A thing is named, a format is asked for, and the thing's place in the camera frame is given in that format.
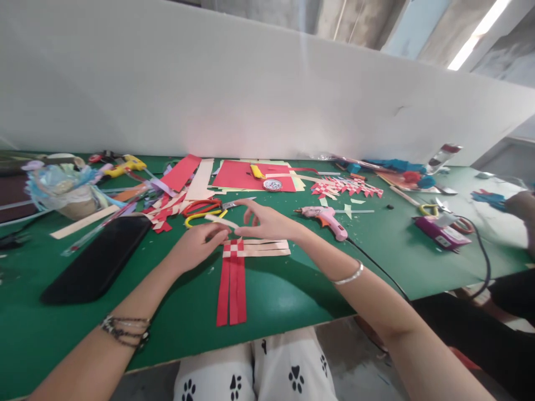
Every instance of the hand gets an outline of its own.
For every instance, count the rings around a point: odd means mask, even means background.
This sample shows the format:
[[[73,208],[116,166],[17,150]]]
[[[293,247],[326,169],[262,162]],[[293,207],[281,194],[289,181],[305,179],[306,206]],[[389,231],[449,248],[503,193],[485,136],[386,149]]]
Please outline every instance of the hand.
[[[199,224],[190,228],[171,249],[162,264],[182,274],[205,260],[226,239],[230,228],[220,223]]]
[[[247,211],[244,214],[244,224],[249,224],[251,216],[253,216],[252,227],[237,228],[234,230],[236,235],[295,241],[307,230],[298,222],[280,214],[275,209],[259,205],[253,200],[239,199],[234,203],[247,206]]]

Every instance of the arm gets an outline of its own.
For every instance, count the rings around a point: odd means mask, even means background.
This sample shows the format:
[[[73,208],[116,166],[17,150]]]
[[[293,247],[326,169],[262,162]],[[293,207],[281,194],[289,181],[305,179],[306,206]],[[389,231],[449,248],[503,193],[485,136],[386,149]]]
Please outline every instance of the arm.
[[[188,230],[167,257],[121,302],[111,314],[116,317],[151,319],[175,280],[195,268],[227,238],[221,224],[202,224]],[[144,329],[121,327],[142,334]],[[138,339],[121,337],[137,344]],[[110,399],[119,384],[134,348],[117,342],[101,328],[94,328],[48,375],[28,398],[38,400]]]
[[[277,211],[242,199],[248,206],[244,222],[253,227],[237,235],[290,239],[299,245],[330,280],[351,277],[360,262]],[[425,324],[405,300],[370,270],[337,289],[373,327],[388,347],[397,371],[413,400],[492,400],[493,397]]]

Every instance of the yellow glue gun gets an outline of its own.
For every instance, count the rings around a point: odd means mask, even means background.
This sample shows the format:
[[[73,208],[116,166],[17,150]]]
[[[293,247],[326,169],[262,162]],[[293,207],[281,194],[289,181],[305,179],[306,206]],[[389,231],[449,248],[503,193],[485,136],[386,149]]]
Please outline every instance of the yellow glue gun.
[[[147,165],[135,156],[124,155],[124,159],[127,161],[126,163],[119,164],[118,166],[115,166],[113,169],[105,170],[104,174],[109,175],[112,178],[116,178],[126,173],[126,170],[125,170],[126,168],[129,168],[130,170],[137,170],[137,171],[141,171],[147,168]]]

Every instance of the yellow scissors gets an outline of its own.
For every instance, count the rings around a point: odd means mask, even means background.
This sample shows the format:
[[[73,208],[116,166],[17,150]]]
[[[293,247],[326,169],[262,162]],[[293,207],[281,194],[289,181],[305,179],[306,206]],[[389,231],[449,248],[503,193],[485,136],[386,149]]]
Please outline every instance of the yellow scissors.
[[[256,199],[256,197],[251,197],[247,199],[253,200],[253,199]],[[224,215],[227,214],[230,208],[238,206],[234,202],[235,201],[233,200],[232,202],[222,203],[220,199],[197,200],[189,204],[182,212],[182,215],[186,218],[186,221],[184,221],[184,224],[186,225],[187,228],[192,228],[193,226],[189,223],[191,220],[204,217],[207,214],[219,214],[219,217],[223,217]],[[194,206],[197,206],[200,204],[206,204],[207,207],[205,207],[202,210],[195,210],[195,211],[191,210]]]

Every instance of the white wall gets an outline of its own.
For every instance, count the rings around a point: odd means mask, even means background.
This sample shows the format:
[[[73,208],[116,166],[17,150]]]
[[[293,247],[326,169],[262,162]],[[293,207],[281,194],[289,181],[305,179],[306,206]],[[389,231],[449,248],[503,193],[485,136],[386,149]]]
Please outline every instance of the white wall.
[[[27,150],[470,164],[535,91],[156,0],[0,3],[0,136]]]

